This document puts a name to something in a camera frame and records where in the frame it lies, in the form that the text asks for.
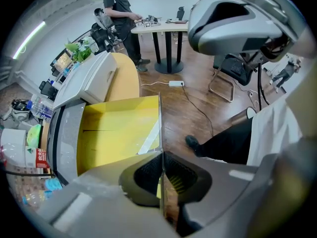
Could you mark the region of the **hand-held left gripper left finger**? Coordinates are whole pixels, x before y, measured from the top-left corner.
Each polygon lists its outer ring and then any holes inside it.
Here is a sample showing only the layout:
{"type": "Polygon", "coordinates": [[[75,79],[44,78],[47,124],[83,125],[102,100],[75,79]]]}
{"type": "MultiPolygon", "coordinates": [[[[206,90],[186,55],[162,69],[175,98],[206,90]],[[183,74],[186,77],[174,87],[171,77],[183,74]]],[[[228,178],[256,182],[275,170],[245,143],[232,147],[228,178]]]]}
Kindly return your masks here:
{"type": "Polygon", "coordinates": [[[45,201],[38,230],[47,238],[175,238],[156,187],[161,153],[136,155],[80,175],[45,201]]]}

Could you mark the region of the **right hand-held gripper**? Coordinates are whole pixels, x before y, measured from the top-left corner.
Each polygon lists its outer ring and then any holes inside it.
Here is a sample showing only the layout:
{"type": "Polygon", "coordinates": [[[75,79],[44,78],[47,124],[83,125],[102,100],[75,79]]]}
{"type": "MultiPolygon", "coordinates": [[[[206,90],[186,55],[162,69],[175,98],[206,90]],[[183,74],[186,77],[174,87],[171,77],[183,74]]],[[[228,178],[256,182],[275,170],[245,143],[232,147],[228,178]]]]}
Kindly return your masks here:
{"type": "Polygon", "coordinates": [[[277,62],[306,26],[291,0],[201,0],[190,13],[188,41],[208,56],[260,49],[268,61],[277,62]]]}

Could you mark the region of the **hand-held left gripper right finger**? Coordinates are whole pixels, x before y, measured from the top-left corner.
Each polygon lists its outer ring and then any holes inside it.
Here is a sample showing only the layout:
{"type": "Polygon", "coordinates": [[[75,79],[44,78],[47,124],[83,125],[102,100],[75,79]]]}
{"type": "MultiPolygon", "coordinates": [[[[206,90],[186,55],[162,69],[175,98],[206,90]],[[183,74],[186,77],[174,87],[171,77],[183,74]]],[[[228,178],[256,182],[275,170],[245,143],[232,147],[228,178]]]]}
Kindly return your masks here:
{"type": "Polygon", "coordinates": [[[277,155],[259,167],[222,163],[166,151],[164,170],[178,193],[181,237],[246,237],[272,185],[277,155]]]}

